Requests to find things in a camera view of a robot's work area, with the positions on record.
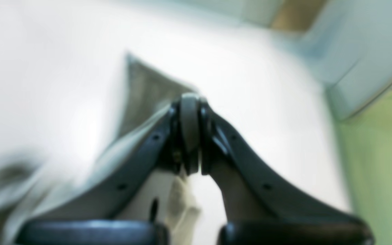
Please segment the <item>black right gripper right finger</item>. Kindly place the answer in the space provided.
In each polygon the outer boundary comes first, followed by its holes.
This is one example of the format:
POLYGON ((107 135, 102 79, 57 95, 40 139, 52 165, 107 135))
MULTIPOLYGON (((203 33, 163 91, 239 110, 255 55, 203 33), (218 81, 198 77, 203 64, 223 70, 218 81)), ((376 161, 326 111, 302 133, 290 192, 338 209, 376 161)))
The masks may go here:
POLYGON ((203 99, 201 171, 218 185, 227 214, 218 245, 373 245, 361 219, 303 192, 271 169, 203 99))

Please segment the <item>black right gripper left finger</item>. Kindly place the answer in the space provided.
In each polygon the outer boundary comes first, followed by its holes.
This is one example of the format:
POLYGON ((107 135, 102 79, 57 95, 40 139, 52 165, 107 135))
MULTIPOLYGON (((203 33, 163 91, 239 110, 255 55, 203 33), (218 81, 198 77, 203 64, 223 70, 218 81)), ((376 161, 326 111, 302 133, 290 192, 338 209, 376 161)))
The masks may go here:
POLYGON ((19 245, 168 245, 166 224, 180 163, 173 102, 101 155, 106 170, 75 197, 31 218, 19 245))

